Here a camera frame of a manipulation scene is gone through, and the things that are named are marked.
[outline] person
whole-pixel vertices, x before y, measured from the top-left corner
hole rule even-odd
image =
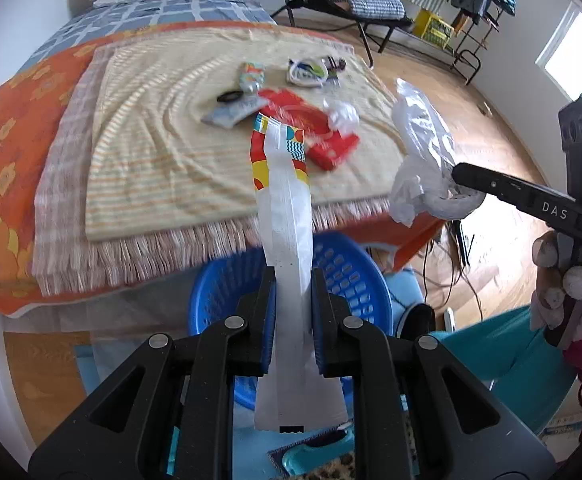
[[[533,262],[538,273],[530,305],[457,332],[431,334],[477,378],[494,381],[492,393],[539,434],[558,411],[575,377],[582,383],[582,317],[573,342],[564,352],[544,338],[546,326],[555,328],[564,319],[565,295],[582,299],[582,267],[571,267],[561,276],[556,268],[555,232],[548,232],[533,243]],[[421,310],[413,312],[419,319],[407,321],[410,336],[418,335],[417,323],[421,326],[419,335],[429,332],[428,324],[421,321]]]

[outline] black ring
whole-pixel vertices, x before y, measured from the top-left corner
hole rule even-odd
[[[218,95],[217,101],[219,103],[232,103],[233,101],[240,99],[243,95],[244,92],[242,90],[231,90]]]

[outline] window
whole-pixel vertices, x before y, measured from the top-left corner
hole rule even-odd
[[[570,99],[582,93],[582,13],[574,4],[536,63]]]

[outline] blue plaid bed sheet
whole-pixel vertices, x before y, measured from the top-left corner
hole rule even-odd
[[[38,48],[20,70],[66,48],[116,32],[161,23],[214,20],[275,23],[255,0],[133,0],[111,4],[73,18]]]
[[[348,2],[351,13],[370,20],[401,20],[404,18],[404,5],[399,0],[330,0]]]

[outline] gloved hand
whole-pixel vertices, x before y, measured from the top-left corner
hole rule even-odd
[[[537,265],[535,292],[531,298],[531,330],[544,326],[556,328],[564,320],[564,297],[582,299],[582,267],[571,267],[560,275],[558,245],[554,231],[549,231],[533,242],[533,263]],[[573,341],[582,339],[582,317]]]

